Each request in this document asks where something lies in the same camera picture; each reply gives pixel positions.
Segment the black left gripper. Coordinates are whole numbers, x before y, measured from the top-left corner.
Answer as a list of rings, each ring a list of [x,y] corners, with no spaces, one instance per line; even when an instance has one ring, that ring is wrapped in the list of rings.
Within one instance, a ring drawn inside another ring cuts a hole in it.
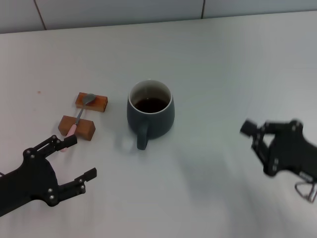
[[[85,182],[97,177],[96,168],[71,182],[59,185],[55,172],[46,159],[52,153],[75,144],[75,135],[64,140],[52,135],[37,146],[26,149],[20,167],[0,178],[0,215],[3,216],[33,200],[41,200],[53,207],[62,201],[84,194]]]

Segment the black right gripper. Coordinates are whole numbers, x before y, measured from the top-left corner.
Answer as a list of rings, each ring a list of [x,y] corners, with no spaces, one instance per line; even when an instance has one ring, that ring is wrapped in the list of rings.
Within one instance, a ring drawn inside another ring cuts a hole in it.
[[[280,171],[290,171],[307,182],[317,181],[317,147],[303,136],[300,121],[267,121],[258,126],[247,119],[240,132],[253,138],[251,148],[269,177],[276,176]],[[269,147],[263,141],[265,134],[275,135]]]

